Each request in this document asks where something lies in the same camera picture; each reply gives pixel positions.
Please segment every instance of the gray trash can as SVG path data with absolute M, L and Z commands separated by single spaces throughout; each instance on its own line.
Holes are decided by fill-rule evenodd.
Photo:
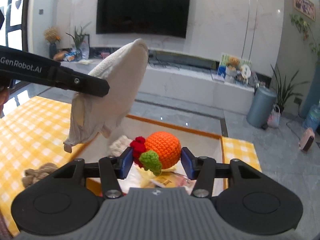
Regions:
M 248 123 L 258 128 L 266 124 L 276 98 L 274 91 L 259 87 L 247 115 Z

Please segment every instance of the black flat screen tv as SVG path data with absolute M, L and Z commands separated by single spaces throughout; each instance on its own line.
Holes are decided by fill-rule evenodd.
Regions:
M 96 33 L 185 38 L 189 4 L 190 0 L 98 0 Z

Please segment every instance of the human hand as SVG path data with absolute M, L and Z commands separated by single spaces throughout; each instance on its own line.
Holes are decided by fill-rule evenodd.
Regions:
M 9 99 L 9 90 L 8 88 L 0 87 L 0 111 L 3 110 L 3 105 L 8 101 Z

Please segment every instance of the pink device on floor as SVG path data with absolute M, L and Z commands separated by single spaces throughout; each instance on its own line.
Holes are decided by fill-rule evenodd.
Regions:
M 307 152 L 314 140 L 315 133 L 313 132 L 312 128 L 308 128 L 300 140 L 300 150 Z

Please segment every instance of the white wall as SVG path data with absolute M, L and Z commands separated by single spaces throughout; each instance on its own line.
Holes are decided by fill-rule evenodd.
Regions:
M 316 7 L 316 21 L 312 21 L 293 8 L 293 0 L 284 0 L 284 22 L 283 33 L 278 56 L 278 67 L 282 76 L 287 75 L 287 79 L 294 75 L 297 70 L 300 70 L 295 82 L 312 81 L 316 67 L 316 55 L 311 52 L 309 43 L 312 41 L 310 37 L 307 41 L 303 41 L 303 34 L 300 34 L 295 25 L 291 23 L 290 13 L 298 14 L 308 21 L 316 39 L 320 36 L 320 5 L 319 0 L 311 0 Z M 302 99 L 305 100 L 310 84 L 302 85 L 295 92 L 303 94 Z M 294 97 L 287 101 L 284 111 L 297 115 L 298 105 L 293 103 Z
M 28 49 L 29 52 L 49 57 L 49 45 L 44 31 L 56 25 L 58 0 L 29 0 L 28 8 Z
M 223 52 L 243 55 L 252 60 L 254 70 L 272 76 L 270 64 L 275 64 L 278 55 L 283 7 L 284 0 L 191 0 L 187 37 L 181 39 L 141 34 L 96 35 L 97 0 L 58 0 L 57 25 L 64 33 L 72 31 L 74 25 L 92 21 L 86 32 L 90 34 L 90 45 L 96 47 L 123 46 L 141 37 L 150 49 L 214 60 L 220 60 Z M 63 48 L 71 43 L 68 36 L 62 37 Z

